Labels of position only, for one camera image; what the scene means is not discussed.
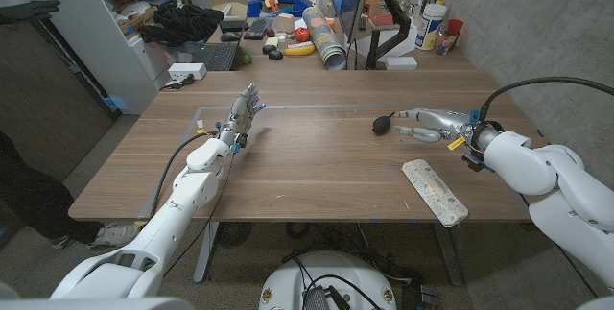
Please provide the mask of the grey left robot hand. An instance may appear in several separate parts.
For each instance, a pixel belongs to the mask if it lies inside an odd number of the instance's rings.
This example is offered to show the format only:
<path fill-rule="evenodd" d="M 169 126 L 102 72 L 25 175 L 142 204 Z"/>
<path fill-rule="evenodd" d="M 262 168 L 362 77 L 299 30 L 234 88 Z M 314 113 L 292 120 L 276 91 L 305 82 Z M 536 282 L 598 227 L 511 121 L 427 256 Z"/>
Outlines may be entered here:
<path fill-rule="evenodd" d="M 254 83 L 251 83 L 233 102 L 218 138 L 231 149 L 236 145 L 245 148 L 248 131 L 256 113 L 266 107 L 259 104 L 260 96 Z"/>

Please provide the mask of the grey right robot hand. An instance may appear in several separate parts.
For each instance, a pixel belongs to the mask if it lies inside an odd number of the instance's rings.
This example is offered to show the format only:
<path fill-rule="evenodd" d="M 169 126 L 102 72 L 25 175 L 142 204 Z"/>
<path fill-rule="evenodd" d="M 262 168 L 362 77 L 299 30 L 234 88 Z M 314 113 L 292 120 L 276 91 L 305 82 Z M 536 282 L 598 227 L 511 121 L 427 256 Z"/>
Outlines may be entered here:
<path fill-rule="evenodd" d="M 424 143 L 437 143 L 441 139 L 456 140 L 460 135 L 470 135 L 473 126 L 470 116 L 464 112 L 443 109 L 415 108 L 398 111 L 395 117 L 410 118 L 423 125 L 422 128 L 393 126 L 392 130 L 412 136 Z"/>

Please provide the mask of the person gloved hand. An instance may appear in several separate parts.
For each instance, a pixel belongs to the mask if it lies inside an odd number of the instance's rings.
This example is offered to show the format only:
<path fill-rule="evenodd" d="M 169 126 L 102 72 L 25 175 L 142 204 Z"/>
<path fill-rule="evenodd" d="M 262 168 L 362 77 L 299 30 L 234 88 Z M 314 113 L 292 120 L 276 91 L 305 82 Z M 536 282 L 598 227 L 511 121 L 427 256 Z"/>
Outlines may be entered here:
<path fill-rule="evenodd" d="M 49 19 L 52 12 L 59 11 L 59 5 L 59 0 L 1 0 L 1 24 Z"/>

